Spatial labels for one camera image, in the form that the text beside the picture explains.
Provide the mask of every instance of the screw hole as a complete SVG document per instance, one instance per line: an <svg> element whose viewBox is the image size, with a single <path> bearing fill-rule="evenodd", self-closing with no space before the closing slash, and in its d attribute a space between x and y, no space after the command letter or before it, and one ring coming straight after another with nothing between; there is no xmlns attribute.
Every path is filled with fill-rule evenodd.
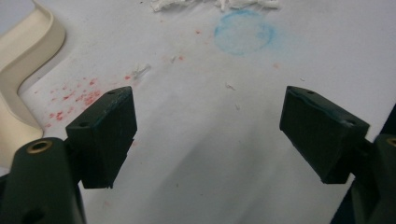
<svg viewBox="0 0 396 224"><path fill-rule="evenodd" d="M388 138L387 139L388 144L390 144L393 147L396 147L396 138Z"/></svg>
<svg viewBox="0 0 396 224"><path fill-rule="evenodd" d="M90 125L89 122L81 122L81 123L79 124L79 127L84 128L84 127L87 127L87 126L89 126L89 125Z"/></svg>
<svg viewBox="0 0 396 224"><path fill-rule="evenodd" d="M45 148L48 145L46 142L39 142L32 147L32 150L39 150Z"/></svg>
<svg viewBox="0 0 396 224"><path fill-rule="evenodd" d="M40 208L29 210L22 218L23 224L35 224L41 221L46 214Z"/></svg>
<svg viewBox="0 0 396 224"><path fill-rule="evenodd" d="M51 146L52 146L51 141L42 140L42 141L38 141L38 142L35 142L32 145L30 145L27 148L27 152L30 154L36 154L36 153L40 153L42 151L49 149Z"/></svg>

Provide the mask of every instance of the black plastic part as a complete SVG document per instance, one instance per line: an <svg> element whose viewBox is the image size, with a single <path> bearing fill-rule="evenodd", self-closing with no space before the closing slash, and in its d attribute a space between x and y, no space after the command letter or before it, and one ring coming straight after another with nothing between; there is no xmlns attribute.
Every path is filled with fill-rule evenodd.
<svg viewBox="0 0 396 224"><path fill-rule="evenodd" d="M0 223L82 224L85 221L79 203L64 141L43 138L16 152Z"/></svg>
<svg viewBox="0 0 396 224"><path fill-rule="evenodd" d="M381 133L396 135L396 105L393 107L392 111L390 112L387 122L385 122L385 125L382 128Z"/></svg>
<svg viewBox="0 0 396 224"><path fill-rule="evenodd" d="M4 199L4 191L6 190L8 175L0 176L0 212L1 212L1 204Z"/></svg>
<svg viewBox="0 0 396 224"><path fill-rule="evenodd" d="M369 125L321 95L287 87L280 130L326 184L344 184Z"/></svg>
<svg viewBox="0 0 396 224"><path fill-rule="evenodd" d="M374 142L375 151L371 168L379 193L376 206L366 211L361 223L395 223L396 221L396 135L380 134ZM355 208L355 215L363 214Z"/></svg>
<svg viewBox="0 0 396 224"><path fill-rule="evenodd" d="M346 196L332 218L331 224L355 224L351 189L346 193Z"/></svg>
<svg viewBox="0 0 396 224"><path fill-rule="evenodd" d="M67 144L82 161L74 173L85 189L112 188L136 131L131 87L107 92L66 127Z"/></svg>

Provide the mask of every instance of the blue circle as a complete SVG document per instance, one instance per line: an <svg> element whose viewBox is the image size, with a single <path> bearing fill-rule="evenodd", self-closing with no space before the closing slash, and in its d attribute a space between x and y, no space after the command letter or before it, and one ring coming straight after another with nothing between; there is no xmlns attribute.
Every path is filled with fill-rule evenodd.
<svg viewBox="0 0 396 224"><path fill-rule="evenodd" d="M215 44L224 52L244 55L269 45L275 29L263 16L250 10L238 10L224 16L215 30Z"/></svg>

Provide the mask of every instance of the white clay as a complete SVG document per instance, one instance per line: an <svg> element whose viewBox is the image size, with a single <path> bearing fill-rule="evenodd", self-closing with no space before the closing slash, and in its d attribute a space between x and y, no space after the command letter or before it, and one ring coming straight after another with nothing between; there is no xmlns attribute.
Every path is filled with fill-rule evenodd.
<svg viewBox="0 0 396 224"><path fill-rule="evenodd" d="M232 8L243 8L257 3L257 0L229 0L229 1L230 1L230 7Z"/></svg>
<svg viewBox="0 0 396 224"><path fill-rule="evenodd" d="M161 11L163 8L168 8L173 4L184 5L186 4L186 0L158 0L155 2L151 2L151 7L156 12Z"/></svg>
<svg viewBox="0 0 396 224"><path fill-rule="evenodd" d="M257 3L262 5L263 7L268 8L279 8L279 1L278 0L258 0Z"/></svg>

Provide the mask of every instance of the black 3d-printed block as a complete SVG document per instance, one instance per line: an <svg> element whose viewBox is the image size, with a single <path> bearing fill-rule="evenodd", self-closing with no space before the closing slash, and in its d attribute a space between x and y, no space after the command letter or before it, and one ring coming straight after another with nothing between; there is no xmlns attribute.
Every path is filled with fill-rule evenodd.
<svg viewBox="0 0 396 224"><path fill-rule="evenodd" d="M112 188L136 131L131 87L105 93L66 127L70 147L81 153L85 189Z"/></svg>
<svg viewBox="0 0 396 224"><path fill-rule="evenodd" d="M326 184L344 184L349 155L364 140L369 125L321 95L287 87L280 130Z"/></svg>

